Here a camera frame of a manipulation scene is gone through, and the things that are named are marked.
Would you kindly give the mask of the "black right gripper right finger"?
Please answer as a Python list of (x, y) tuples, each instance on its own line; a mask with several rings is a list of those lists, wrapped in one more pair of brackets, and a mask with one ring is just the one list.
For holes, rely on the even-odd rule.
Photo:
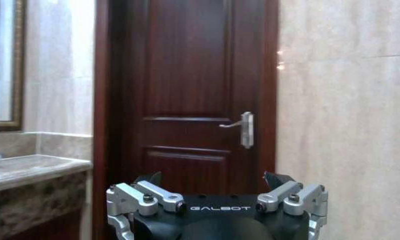
[(309, 184), (293, 180), (284, 174), (264, 172), (263, 176), (271, 191), (257, 195), (256, 211), (268, 214), (283, 207), (283, 213), (299, 217), (308, 214), (308, 239), (317, 240), (320, 228), (328, 221), (328, 191), (321, 184)]

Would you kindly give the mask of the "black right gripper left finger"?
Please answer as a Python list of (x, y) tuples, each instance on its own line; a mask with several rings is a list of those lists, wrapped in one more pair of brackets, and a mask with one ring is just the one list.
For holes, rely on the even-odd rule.
[(130, 230), (134, 213), (149, 217), (159, 213), (159, 209), (173, 214), (185, 212), (183, 195), (161, 188), (161, 179), (163, 173), (157, 171), (138, 176), (130, 184), (122, 182), (106, 189), (106, 222), (120, 240), (134, 239)]

